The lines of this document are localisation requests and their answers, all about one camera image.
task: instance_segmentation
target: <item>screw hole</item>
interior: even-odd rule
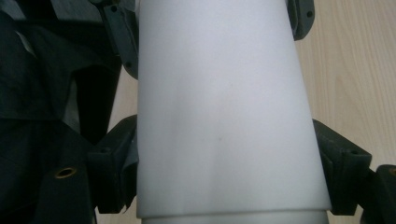
[[[73,167],[63,168],[58,173],[56,173],[55,178],[57,178],[57,179],[67,178],[69,176],[74,175],[76,173],[76,171],[77,171],[77,169],[73,168]]]

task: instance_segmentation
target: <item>wooden surface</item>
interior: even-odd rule
[[[396,1],[316,0],[308,37],[296,42],[312,116],[373,154],[372,169],[396,164]],[[137,83],[123,74],[112,125],[136,112]],[[357,224],[329,216],[330,223]],[[134,207],[102,224],[140,223]]]

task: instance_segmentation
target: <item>white plastic tube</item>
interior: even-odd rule
[[[327,223],[285,1],[140,6],[143,223]]]

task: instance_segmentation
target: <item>white foam roll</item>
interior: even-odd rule
[[[285,1],[140,6],[143,223],[327,223]]]

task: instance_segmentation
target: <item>metal grommet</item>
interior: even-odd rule
[[[396,168],[390,168],[390,169],[389,169],[389,172],[390,172],[392,175],[395,175],[395,176],[396,176]]]
[[[55,174],[55,178],[64,179],[64,178],[67,178],[69,176],[74,175],[76,172],[77,172],[76,168],[74,168],[74,167],[66,167],[66,168],[63,168],[62,170],[58,171]]]

